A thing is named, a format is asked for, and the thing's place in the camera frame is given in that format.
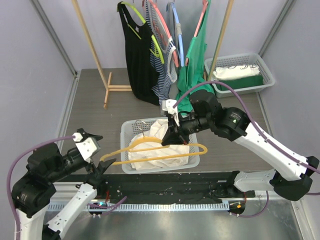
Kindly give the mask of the lime green hanger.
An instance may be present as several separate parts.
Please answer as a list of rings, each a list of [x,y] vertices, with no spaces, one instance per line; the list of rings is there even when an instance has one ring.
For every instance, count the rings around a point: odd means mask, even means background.
[[[116,10],[120,16],[124,34],[127,62],[137,61],[139,58],[147,60],[152,56],[164,64],[164,55],[161,53],[155,35],[138,9],[126,1],[120,1]]]

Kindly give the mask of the yellow velvet hanger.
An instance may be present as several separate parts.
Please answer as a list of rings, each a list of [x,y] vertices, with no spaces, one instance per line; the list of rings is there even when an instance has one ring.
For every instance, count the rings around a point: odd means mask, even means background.
[[[104,162],[110,157],[126,152],[128,160],[122,164],[130,164],[136,170],[173,168],[186,165],[189,157],[208,152],[207,147],[199,143],[163,146],[161,142],[167,130],[168,121],[158,118],[148,131],[142,130],[133,137],[127,147],[103,155],[100,161]]]

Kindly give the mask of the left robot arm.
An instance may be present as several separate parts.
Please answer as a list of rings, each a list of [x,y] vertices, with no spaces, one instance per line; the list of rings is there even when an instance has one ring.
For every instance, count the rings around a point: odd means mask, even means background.
[[[105,171],[116,160],[95,165],[92,157],[101,149],[101,135],[79,128],[71,136],[52,139],[25,151],[7,175],[7,196],[15,219],[16,240],[62,240],[91,200],[102,199],[108,190]],[[86,168],[88,175],[75,195],[50,221],[44,223],[54,183]]]

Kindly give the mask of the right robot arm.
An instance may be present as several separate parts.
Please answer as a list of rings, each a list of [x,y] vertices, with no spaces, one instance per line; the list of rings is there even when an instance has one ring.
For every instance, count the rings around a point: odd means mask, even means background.
[[[298,201],[311,189],[312,174],[320,161],[301,156],[268,135],[248,114],[237,107],[222,107],[212,92],[198,90],[191,94],[192,111],[178,111],[177,101],[164,100],[162,110],[168,128],[162,145],[186,145],[189,136],[210,130],[220,138],[241,145],[255,153],[272,169],[267,171],[233,171],[226,183],[226,193],[233,198],[248,191],[274,191],[280,197]]]

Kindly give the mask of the black tank top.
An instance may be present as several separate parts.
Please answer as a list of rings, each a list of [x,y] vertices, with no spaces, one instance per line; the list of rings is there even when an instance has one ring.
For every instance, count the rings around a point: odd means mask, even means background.
[[[147,23],[137,24],[124,2],[117,4],[124,39],[125,59],[128,79],[134,96],[144,102],[158,106],[158,96],[154,93],[159,73],[150,62],[152,54],[152,30]]]

